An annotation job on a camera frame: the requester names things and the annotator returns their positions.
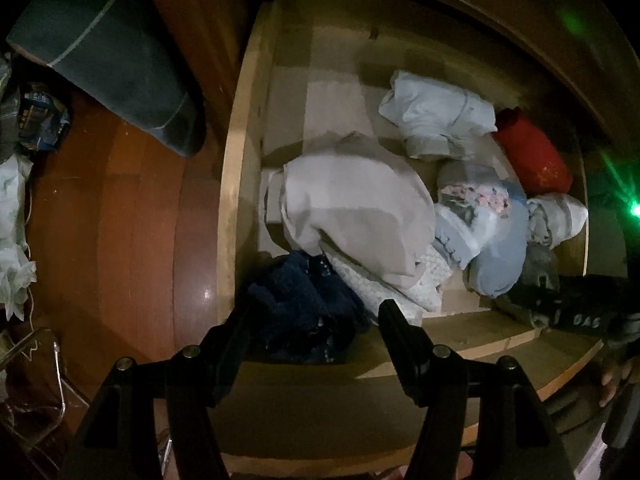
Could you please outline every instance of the red cloth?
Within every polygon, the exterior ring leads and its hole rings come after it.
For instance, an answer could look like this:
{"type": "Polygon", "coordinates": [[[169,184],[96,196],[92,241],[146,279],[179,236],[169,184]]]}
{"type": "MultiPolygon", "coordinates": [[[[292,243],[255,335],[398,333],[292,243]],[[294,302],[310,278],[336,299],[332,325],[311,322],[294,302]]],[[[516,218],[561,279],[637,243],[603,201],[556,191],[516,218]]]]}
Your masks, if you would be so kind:
{"type": "Polygon", "coordinates": [[[495,138],[529,196],[567,193],[574,181],[562,157],[545,133],[522,110],[503,110],[495,118],[495,138]]]}

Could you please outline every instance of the navy blue garment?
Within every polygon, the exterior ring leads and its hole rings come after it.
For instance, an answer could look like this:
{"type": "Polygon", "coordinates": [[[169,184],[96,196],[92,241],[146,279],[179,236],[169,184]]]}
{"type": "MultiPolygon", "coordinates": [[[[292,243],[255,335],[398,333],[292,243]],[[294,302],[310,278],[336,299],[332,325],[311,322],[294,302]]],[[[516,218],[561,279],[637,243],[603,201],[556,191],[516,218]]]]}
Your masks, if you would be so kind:
{"type": "Polygon", "coordinates": [[[255,280],[247,294],[260,305],[255,342],[277,361],[330,363],[370,325],[362,300],[324,254],[292,252],[255,280]]]}

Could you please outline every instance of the drawer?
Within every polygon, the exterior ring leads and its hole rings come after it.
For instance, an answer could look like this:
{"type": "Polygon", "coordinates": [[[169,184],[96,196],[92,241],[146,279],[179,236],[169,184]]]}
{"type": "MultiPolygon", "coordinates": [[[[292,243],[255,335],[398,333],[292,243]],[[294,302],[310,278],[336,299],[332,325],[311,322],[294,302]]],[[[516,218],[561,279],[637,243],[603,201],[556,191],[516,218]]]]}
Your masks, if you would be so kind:
{"type": "MultiPolygon", "coordinates": [[[[520,106],[539,122],[574,173],[571,194],[586,203],[572,98],[543,68],[464,16],[409,0],[273,0],[260,8],[247,46],[226,140],[218,223],[218,315],[238,287],[278,253],[264,222],[264,183],[316,142],[352,131],[404,155],[378,105],[396,69],[468,88],[497,108],[520,106]]],[[[490,137],[479,153],[513,174],[490,137]]],[[[433,192],[438,163],[407,159],[433,192]]],[[[588,225],[558,247],[561,271],[586,269],[588,225]]],[[[520,360],[541,397],[571,378],[599,348],[594,338],[540,333],[488,310],[460,273],[443,312],[423,326],[467,358],[520,360]]],[[[211,412],[230,471],[267,476],[338,476],[408,463],[425,411],[404,396],[373,327],[346,362],[325,366],[245,361],[232,393],[211,412]]],[[[477,434],[470,402],[465,443],[477,434]]]]}

